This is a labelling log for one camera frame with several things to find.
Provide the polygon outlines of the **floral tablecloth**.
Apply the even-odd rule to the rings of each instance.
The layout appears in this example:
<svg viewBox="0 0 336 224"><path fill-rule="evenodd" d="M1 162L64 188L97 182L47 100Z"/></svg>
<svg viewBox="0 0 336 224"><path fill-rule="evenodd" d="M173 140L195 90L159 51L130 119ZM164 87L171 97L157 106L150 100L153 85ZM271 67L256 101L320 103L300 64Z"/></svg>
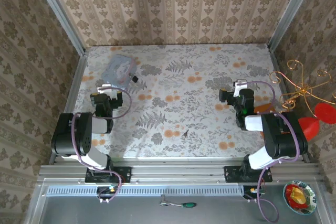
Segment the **floral tablecloth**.
<svg viewBox="0 0 336 224"><path fill-rule="evenodd" d="M255 106L279 97L280 87L269 79L274 66L266 45L93 47L75 112L94 110L90 95L103 84L101 75L117 54L136 60L139 79L114 110L112 132L92 137L99 151L113 158L243 157L263 146L260 132L236 125L233 107L221 103L218 92L245 79Z"/></svg>

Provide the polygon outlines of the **red hourglass-shaped ornament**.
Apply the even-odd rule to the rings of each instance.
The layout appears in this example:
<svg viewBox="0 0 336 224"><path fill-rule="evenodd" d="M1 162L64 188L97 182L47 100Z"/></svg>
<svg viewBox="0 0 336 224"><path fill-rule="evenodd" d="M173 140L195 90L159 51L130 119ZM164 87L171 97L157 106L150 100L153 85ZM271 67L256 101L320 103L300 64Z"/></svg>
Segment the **red hourglass-shaped ornament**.
<svg viewBox="0 0 336 224"><path fill-rule="evenodd" d="M330 125L336 124L336 108L327 103L319 103L314 109L313 117L299 119L299 124L308 142L319 133L321 122Z"/></svg>

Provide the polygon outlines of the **black connector board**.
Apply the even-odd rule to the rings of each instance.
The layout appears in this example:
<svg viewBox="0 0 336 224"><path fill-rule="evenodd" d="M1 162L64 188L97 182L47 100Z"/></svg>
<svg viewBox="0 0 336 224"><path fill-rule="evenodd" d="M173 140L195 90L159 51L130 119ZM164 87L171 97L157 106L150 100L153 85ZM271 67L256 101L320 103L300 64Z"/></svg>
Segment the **black connector board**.
<svg viewBox="0 0 336 224"><path fill-rule="evenodd" d="M247 200L257 199L257 186L243 186L243 198ZM265 194L265 189L263 187L259 187L259 196Z"/></svg>
<svg viewBox="0 0 336 224"><path fill-rule="evenodd" d="M113 195L116 193L118 186L97 187L97 195Z"/></svg>

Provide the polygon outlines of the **red item in bowl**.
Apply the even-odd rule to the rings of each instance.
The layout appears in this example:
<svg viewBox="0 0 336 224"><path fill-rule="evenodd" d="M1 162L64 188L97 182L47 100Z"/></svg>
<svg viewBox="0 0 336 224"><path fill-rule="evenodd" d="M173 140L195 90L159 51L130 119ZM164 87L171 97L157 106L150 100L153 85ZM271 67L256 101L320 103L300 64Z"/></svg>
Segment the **red item in bowl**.
<svg viewBox="0 0 336 224"><path fill-rule="evenodd" d="M288 185L285 188L285 198L286 198L286 201L287 201L288 205L291 208L294 208L294 209L305 209L305 208L307 208L308 207L307 202L303 205L299 205L299 204L295 203L293 200L290 199L290 193L291 193L291 189L293 187L300 188L299 186L293 185L293 184Z"/></svg>

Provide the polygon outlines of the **yellow item in bowl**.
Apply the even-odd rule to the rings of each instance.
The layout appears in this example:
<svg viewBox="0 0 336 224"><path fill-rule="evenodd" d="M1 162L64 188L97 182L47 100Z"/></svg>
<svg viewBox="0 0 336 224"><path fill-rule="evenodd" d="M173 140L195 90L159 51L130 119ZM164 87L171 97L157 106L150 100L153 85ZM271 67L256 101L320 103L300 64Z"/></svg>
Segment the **yellow item in bowl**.
<svg viewBox="0 0 336 224"><path fill-rule="evenodd" d="M299 205L303 205L306 203L306 197L303 190L297 187L293 187L291 189L290 199Z"/></svg>

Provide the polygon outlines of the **grey metal tray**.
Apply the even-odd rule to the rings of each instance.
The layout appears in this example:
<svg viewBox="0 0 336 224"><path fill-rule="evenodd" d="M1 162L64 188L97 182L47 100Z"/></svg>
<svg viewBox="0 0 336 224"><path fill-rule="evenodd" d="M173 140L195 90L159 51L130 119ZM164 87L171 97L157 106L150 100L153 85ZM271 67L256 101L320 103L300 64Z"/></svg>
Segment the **grey metal tray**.
<svg viewBox="0 0 336 224"><path fill-rule="evenodd" d="M100 202L97 196L48 197L49 186L33 194L24 224L336 224L323 188L313 184L318 207L311 215L293 212L282 195L283 185L267 185L260 204L243 196L166 196L173 203L195 202L194 208L160 206L161 196L119 196Z"/></svg>

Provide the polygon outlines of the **patterned bowl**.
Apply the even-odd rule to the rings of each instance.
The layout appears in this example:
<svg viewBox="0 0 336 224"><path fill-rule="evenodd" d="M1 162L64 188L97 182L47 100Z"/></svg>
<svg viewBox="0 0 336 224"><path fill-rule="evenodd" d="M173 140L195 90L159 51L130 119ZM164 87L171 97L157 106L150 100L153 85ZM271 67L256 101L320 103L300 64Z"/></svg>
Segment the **patterned bowl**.
<svg viewBox="0 0 336 224"><path fill-rule="evenodd" d="M307 200L307 205L308 207L305 208L305 209L294 209L294 208L291 208L287 201L286 201L286 198L285 198L285 188L286 186L288 185L297 185L299 186L300 188L303 189L303 192L305 194L305 197L306 197L306 200ZM284 188L283 188L283 198L285 200L285 203L287 204L287 206L295 213L297 214L300 214L300 215L311 215L315 212L315 210L317 209L317 198L316 198L316 194L315 192L313 191L313 189L305 182L302 182L302 181L299 181L299 180L292 180L288 183L285 184Z"/></svg>

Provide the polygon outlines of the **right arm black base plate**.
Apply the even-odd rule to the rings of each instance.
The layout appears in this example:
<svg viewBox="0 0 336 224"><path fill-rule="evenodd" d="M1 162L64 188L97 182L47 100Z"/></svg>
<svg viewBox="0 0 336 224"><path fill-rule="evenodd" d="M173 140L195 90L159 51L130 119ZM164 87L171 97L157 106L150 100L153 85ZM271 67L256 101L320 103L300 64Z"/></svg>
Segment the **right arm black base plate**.
<svg viewBox="0 0 336 224"><path fill-rule="evenodd" d="M260 169L246 169L241 166L224 167L224 176L227 183L257 183L260 175Z"/></svg>

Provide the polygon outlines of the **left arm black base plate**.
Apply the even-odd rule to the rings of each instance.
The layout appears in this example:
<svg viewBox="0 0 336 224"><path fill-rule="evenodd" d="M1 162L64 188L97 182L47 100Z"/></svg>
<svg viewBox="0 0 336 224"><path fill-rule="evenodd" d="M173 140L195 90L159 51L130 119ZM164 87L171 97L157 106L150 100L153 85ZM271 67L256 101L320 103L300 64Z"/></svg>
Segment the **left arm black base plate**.
<svg viewBox="0 0 336 224"><path fill-rule="evenodd" d="M131 181L132 168L127 166L115 166L113 170L118 173L122 179L122 183ZM115 174L98 172L87 168L85 183L118 183L119 179Z"/></svg>

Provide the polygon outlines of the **aluminium cross rail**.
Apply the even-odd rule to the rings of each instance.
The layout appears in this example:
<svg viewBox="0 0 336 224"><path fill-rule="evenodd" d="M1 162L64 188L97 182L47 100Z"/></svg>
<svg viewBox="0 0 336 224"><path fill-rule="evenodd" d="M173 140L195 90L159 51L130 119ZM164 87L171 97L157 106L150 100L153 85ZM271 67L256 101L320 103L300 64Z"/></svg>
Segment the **aluminium cross rail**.
<svg viewBox="0 0 336 224"><path fill-rule="evenodd" d="M229 164L224 162L121 162L119 166L131 168L132 184L215 184L225 183L225 171ZM84 181L86 168L76 162L60 162L43 165L40 179L73 179ZM266 173L272 176L273 183L286 183L290 180L301 180L306 183L323 182L323 176L317 164L298 162L276 165Z"/></svg>

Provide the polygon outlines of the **aluminium frame post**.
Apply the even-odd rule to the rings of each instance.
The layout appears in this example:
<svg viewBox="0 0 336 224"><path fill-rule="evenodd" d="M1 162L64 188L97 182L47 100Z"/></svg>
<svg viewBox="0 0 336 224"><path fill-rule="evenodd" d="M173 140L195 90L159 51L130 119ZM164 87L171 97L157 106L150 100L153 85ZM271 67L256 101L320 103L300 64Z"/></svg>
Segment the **aluminium frame post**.
<svg viewBox="0 0 336 224"><path fill-rule="evenodd" d="M270 41L268 42L268 49L270 52L274 52L281 42L281 39L285 35L289 28L289 25L293 21L297 11L302 5L304 0L290 0Z"/></svg>
<svg viewBox="0 0 336 224"><path fill-rule="evenodd" d="M65 12L65 9L61 5L60 0L47 0L47 2L55 13L58 21L60 22L67 36L69 37L78 55L82 57L85 54L85 46L77 35L74 26L71 24L70 19Z"/></svg>

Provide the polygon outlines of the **green handled screwdriver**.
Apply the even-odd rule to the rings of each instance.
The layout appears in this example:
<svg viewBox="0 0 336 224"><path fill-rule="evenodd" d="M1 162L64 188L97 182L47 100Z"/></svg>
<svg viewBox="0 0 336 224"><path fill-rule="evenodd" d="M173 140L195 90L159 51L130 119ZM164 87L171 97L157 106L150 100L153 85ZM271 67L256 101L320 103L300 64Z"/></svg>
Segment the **green handled screwdriver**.
<svg viewBox="0 0 336 224"><path fill-rule="evenodd" d="M173 203L170 201L167 201L165 198L165 195L161 195L161 201L160 206L174 206L174 207L180 207L180 208L194 208L197 206L197 203L195 202L184 202L184 203Z"/></svg>

